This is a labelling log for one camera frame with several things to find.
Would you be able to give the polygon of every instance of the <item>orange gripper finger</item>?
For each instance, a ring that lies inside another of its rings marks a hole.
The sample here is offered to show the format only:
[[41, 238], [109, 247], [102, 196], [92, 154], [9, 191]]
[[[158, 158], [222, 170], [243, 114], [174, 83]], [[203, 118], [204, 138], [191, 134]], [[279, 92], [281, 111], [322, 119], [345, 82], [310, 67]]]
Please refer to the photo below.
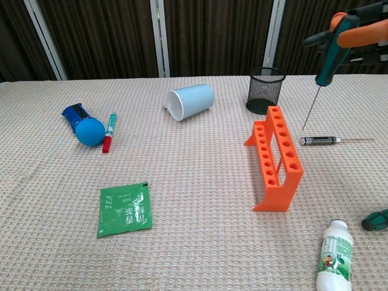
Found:
[[341, 19], [346, 15], [345, 12], [335, 13], [330, 22], [330, 31], [333, 32], [337, 27], [338, 23], [340, 23]]
[[337, 39], [340, 47], [363, 47], [388, 41], [388, 19], [342, 32]]

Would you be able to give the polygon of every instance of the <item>green screwdriver handle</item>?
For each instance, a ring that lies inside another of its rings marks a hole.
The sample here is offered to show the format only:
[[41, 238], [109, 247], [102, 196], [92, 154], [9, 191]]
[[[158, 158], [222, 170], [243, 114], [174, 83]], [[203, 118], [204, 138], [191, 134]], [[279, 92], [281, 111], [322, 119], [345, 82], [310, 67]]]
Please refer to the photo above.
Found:
[[386, 229], [388, 227], [388, 209], [380, 212], [373, 212], [368, 215], [361, 222], [361, 226], [368, 232], [372, 230]]

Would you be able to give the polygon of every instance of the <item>dark curtain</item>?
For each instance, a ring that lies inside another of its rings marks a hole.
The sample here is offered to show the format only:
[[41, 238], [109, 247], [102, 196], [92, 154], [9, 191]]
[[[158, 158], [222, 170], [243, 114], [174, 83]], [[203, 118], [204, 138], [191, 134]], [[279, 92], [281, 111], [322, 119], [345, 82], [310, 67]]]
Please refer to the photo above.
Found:
[[248, 75], [262, 65], [268, 0], [164, 0], [171, 76]]
[[[315, 75], [323, 57], [316, 47], [302, 47], [303, 39], [329, 29], [336, 12], [372, 4], [367, 0], [287, 0], [275, 55], [274, 66], [288, 75]], [[388, 73], [388, 65], [342, 66], [337, 73]]]
[[0, 82], [56, 80], [23, 0], [0, 0]]
[[69, 79], [157, 77], [148, 0], [39, 0]]

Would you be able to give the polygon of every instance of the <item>black mesh pencil holder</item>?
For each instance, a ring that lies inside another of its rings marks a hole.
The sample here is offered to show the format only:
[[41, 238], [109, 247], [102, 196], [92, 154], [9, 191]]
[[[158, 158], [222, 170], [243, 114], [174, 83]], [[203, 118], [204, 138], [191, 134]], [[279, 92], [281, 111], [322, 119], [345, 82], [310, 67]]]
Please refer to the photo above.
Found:
[[259, 67], [250, 75], [247, 108], [256, 114], [267, 114], [267, 108], [277, 105], [281, 83], [286, 75], [278, 69]]

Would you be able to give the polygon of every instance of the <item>marker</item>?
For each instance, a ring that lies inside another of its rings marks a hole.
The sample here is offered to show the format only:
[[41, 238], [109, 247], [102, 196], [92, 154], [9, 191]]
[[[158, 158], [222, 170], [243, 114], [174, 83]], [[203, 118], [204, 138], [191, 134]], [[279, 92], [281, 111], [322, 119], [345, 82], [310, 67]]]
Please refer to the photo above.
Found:
[[109, 152], [110, 143], [112, 142], [113, 132], [115, 131], [116, 120], [117, 120], [116, 112], [112, 112], [110, 114], [107, 133], [105, 134], [105, 138], [104, 138], [104, 143], [102, 144], [103, 153]]

